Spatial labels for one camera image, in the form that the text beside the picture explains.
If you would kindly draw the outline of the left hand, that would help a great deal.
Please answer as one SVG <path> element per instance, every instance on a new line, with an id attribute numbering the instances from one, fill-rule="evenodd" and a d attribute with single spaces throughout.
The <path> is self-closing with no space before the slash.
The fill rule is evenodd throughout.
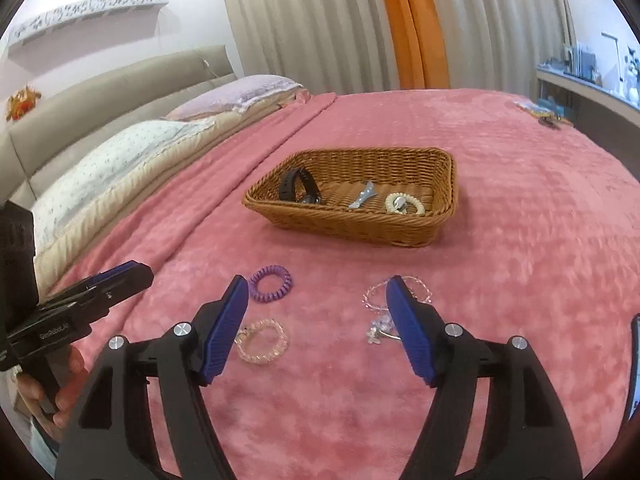
<path id="1" fill-rule="evenodd" d="M 87 381 L 89 372 L 85 366 L 85 360 L 80 351 L 74 346 L 70 346 L 68 354 L 68 381 L 60 389 L 55 398 L 58 411 L 47 419 L 42 414 L 40 402 L 46 397 L 42 385 L 32 376 L 20 373 L 16 376 L 15 382 L 17 391 L 23 399 L 29 411 L 35 416 L 41 426 L 52 436 L 53 430 L 62 430 L 66 427 L 70 419 L 70 412 L 78 400 L 82 388 Z"/>

